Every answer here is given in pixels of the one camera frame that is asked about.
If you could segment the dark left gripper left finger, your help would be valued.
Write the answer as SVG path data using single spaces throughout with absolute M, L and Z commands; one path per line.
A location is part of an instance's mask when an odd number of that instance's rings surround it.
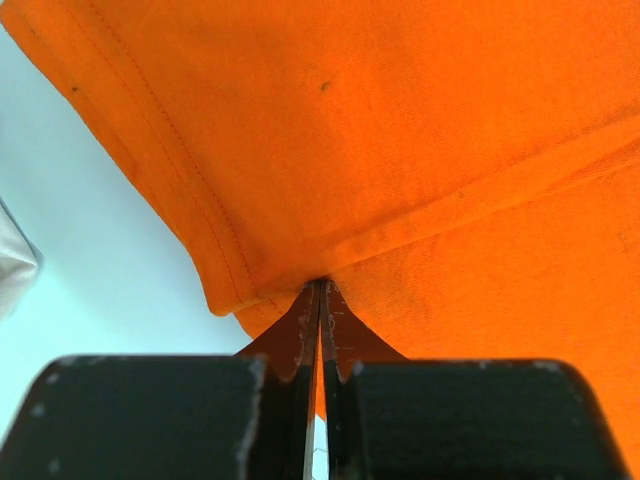
M 76 355 L 33 381 L 5 479 L 308 479 L 320 286 L 222 355 Z

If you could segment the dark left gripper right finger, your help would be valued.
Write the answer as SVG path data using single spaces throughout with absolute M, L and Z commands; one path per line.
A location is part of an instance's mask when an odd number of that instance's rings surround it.
M 586 379 L 553 359 L 401 355 L 319 284 L 333 479 L 627 479 Z

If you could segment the orange t-shirt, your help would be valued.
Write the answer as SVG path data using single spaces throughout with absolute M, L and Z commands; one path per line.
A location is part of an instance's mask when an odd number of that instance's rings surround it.
M 307 281 L 408 357 L 551 357 L 639 469 L 635 1 L 6 1 L 251 336 Z

